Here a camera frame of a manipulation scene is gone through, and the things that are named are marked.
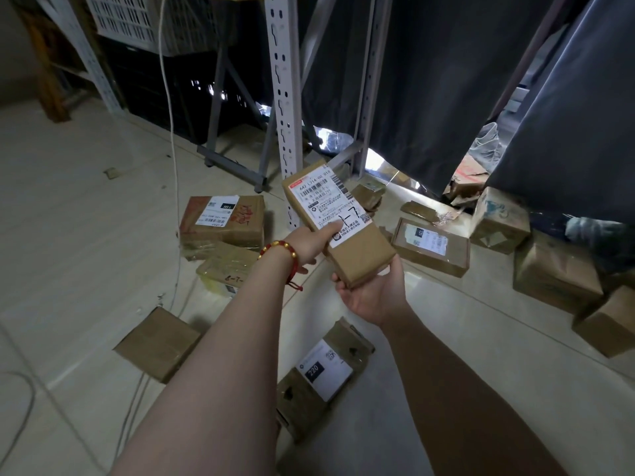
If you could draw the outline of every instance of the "beaded bracelet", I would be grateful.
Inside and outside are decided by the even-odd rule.
[[[285,242],[284,240],[274,240],[273,242],[271,242],[271,244],[267,244],[266,247],[260,251],[260,255],[258,256],[258,259],[260,259],[263,256],[263,254],[265,252],[267,252],[267,250],[269,250],[270,248],[275,247],[275,246],[281,246],[281,247],[289,250],[289,252],[291,253],[291,257],[293,257],[293,268],[291,269],[291,273],[289,275],[289,278],[286,280],[286,285],[287,286],[291,286],[296,291],[301,291],[303,289],[303,287],[299,286],[295,282],[291,281],[291,279],[293,279],[293,276],[298,271],[298,265],[300,264],[300,262],[298,261],[298,255],[295,252],[295,249],[292,248],[289,245],[288,242]]]

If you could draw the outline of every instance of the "metal shelving rack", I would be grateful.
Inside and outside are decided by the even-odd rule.
[[[274,106],[271,109],[263,155],[269,149],[268,144],[271,144],[275,126],[278,133],[283,178],[301,171],[304,167],[302,87],[334,5],[335,0],[317,1],[302,50],[300,50],[297,0],[265,0],[271,78],[274,84]],[[392,5],[393,0],[371,0],[354,142],[328,163],[334,169],[350,161],[351,175],[356,178],[364,174]],[[290,229],[293,230],[301,224],[291,206],[288,206],[288,217]]]

